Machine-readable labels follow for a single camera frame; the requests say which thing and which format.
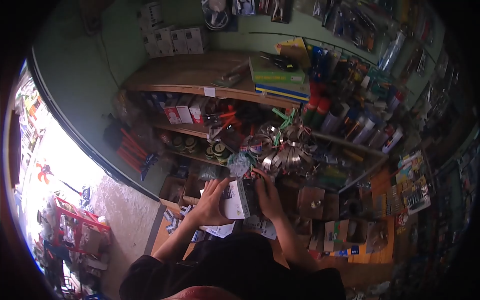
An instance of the wooden shelf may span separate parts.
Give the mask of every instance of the wooden shelf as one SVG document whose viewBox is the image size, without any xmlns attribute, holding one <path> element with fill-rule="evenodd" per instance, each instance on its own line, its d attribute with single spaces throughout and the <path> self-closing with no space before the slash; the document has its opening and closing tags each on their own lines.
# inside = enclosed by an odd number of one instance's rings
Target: wooden shelf
<svg viewBox="0 0 480 300">
<path fill-rule="evenodd" d="M 170 124 L 166 115 L 155 117 L 150 120 L 150 123 L 156 128 L 198 136 L 203 139 L 206 139 L 208 135 L 208 127 L 200 124 Z"/>
<path fill-rule="evenodd" d="M 169 150 L 169 149 L 167 149 L 167 151 L 170 152 L 170 153 L 181 155 L 181 156 L 188 157 L 188 158 L 191 158 L 191 159 L 200 160 L 200 161 L 203 161 L 205 163 L 212 164 L 212 165 L 221 166 L 221 164 L 218 162 L 218 160 L 216 158 L 214 158 L 212 160 L 208 160 L 203 152 L 190 154 L 188 152 L 180 153 L 180 152 L 177 152 L 177 151 L 174 151 L 174 150 Z"/>
<path fill-rule="evenodd" d="M 123 88 L 131 91 L 159 91 L 204 95 L 204 87 L 214 87 L 216 97 L 269 104 L 281 108 L 299 108 L 300 103 L 255 92 L 251 76 L 232 88 L 211 82 L 247 60 L 249 52 L 210 51 L 205 54 L 175 55 L 149 60 L 134 72 Z"/>
</svg>

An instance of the green box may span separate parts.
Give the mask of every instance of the green box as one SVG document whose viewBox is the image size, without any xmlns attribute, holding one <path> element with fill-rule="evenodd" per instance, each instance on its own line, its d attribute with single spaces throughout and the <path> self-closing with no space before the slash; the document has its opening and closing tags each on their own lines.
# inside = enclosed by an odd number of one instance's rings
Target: green box
<svg viewBox="0 0 480 300">
<path fill-rule="evenodd" d="M 271 61 L 260 57 L 260 54 L 250 56 L 250 73 L 255 83 L 285 83 L 302 84 L 305 80 L 305 73 L 302 69 L 295 72 L 282 71 Z"/>
</svg>

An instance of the red box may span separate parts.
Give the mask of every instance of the red box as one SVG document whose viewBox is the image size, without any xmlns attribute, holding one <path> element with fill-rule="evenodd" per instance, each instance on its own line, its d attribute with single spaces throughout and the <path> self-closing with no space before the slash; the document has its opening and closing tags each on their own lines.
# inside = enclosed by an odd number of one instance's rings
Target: red box
<svg viewBox="0 0 480 300">
<path fill-rule="evenodd" d="M 165 111 L 165 114 L 167 115 L 170 124 L 181 124 L 180 115 L 176 108 L 176 105 L 177 100 L 171 99 L 167 100 L 165 102 L 165 107 L 163 107 L 163 110 Z"/>
</svg>

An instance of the white box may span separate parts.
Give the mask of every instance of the white box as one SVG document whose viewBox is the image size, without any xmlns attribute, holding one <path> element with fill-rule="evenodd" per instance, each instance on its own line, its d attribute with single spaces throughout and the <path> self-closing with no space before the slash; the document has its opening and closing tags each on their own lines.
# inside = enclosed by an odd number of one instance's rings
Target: white box
<svg viewBox="0 0 480 300">
<path fill-rule="evenodd" d="M 185 29 L 189 54 L 202 54 L 208 49 L 208 33 L 205 27 L 192 27 Z"/>
<path fill-rule="evenodd" d="M 175 28 L 174 25 L 154 30 L 156 45 L 160 56 L 172 56 L 175 54 L 173 51 L 172 36 L 170 34 L 173 28 Z"/>
<path fill-rule="evenodd" d="M 253 180 L 230 182 L 220 196 L 220 211 L 227 219 L 246 219 L 258 214 L 258 199 Z"/>
<path fill-rule="evenodd" d="M 190 115 L 190 110 L 188 106 L 193 100 L 195 95 L 185 94 L 177 102 L 177 111 L 179 113 L 180 119 L 182 123 L 185 124 L 193 124 L 192 116 Z"/>
<path fill-rule="evenodd" d="M 143 5 L 137 12 L 137 19 L 142 34 L 153 34 L 153 31 L 161 28 L 163 23 L 160 2 Z"/>
<path fill-rule="evenodd" d="M 208 97 L 197 96 L 190 104 L 190 114 L 195 124 L 203 124 L 202 114 L 205 111 L 205 103 L 207 103 Z"/>
<path fill-rule="evenodd" d="M 171 30 L 170 34 L 172 35 L 172 42 L 173 48 L 175 49 L 175 54 L 188 54 L 187 41 L 185 40 L 185 30 Z"/>
<path fill-rule="evenodd" d="M 156 45 L 155 35 L 143 35 L 145 50 L 147 51 L 149 58 L 155 58 L 160 56 L 160 50 Z"/>
</svg>

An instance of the person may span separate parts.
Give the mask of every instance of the person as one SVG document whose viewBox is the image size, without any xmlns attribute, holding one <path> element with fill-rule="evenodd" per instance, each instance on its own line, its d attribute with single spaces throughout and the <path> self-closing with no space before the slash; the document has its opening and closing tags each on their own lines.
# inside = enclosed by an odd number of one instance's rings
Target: person
<svg viewBox="0 0 480 300">
<path fill-rule="evenodd" d="M 120 286 L 120 298 L 345 299 L 338 270 L 320 270 L 283 212 L 274 184 L 264 172 L 254 171 L 264 179 L 255 182 L 260 209 L 274 224 L 290 269 L 277 263 L 268 240 L 253 232 L 198 242 L 182 260 L 200 225 L 232 222 L 219 211 L 220 195 L 229 179 L 211 180 L 205 183 L 198 205 L 154 255 L 143 255 L 130 266 Z"/>
</svg>

